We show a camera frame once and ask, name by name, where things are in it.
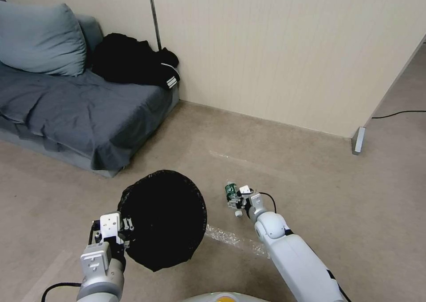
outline orange button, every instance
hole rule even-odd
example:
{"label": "orange button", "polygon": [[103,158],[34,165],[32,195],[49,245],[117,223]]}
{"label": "orange button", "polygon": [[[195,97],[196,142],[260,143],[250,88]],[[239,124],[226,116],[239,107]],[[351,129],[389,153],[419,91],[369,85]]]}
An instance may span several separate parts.
{"label": "orange button", "polygon": [[217,302],[236,302],[232,297],[229,296],[223,296],[220,298],[217,298]]}

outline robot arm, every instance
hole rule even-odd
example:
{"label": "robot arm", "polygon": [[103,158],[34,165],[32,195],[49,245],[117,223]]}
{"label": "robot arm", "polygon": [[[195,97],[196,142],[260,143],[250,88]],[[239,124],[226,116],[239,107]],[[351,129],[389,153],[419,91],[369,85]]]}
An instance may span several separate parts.
{"label": "robot arm", "polygon": [[343,302],[339,285],[309,245],[288,227],[284,218],[267,211],[260,193],[240,188],[243,207],[260,241],[298,302]]}
{"label": "robot arm", "polygon": [[84,278],[77,302],[120,301],[126,267],[124,249],[128,246],[122,234],[133,230],[129,224],[131,220],[122,220],[118,211],[102,215],[94,222],[96,243],[91,244],[91,234],[89,245],[80,257]]}

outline black jacket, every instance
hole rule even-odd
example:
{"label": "black jacket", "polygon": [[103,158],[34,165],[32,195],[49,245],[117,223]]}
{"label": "black jacket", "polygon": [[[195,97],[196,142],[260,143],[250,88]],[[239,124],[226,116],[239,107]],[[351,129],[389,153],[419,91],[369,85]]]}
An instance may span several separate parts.
{"label": "black jacket", "polygon": [[174,86],[180,76],[178,57],[163,48],[155,52],[148,41],[137,41],[119,33],[103,38],[93,53],[92,71],[106,81]]}

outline metal pole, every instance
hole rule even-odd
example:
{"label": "metal pole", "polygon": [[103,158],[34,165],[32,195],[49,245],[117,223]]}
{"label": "metal pole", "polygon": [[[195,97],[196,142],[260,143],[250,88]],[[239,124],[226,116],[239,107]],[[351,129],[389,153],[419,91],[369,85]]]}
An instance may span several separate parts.
{"label": "metal pole", "polygon": [[150,0],[150,2],[151,2],[152,18],[154,19],[155,35],[157,36],[158,50],[160,51],[162,47],[161,47],[161,40],[160,40],[160,32],[158,31],[157,14],[155,13],[154,0]]}

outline gray blanket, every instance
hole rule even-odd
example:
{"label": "gray blanket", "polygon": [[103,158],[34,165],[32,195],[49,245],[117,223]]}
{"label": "gray blanket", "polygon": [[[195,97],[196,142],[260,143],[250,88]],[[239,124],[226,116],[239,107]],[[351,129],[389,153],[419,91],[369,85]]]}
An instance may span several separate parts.
{"label": "gray blanket", "polygon": [[91,159],[93,170],[126,166],[164,119],[172,92],[117,84],[90,71],[77,77],[28,73],[0,63],[0,115],[17,130]]}

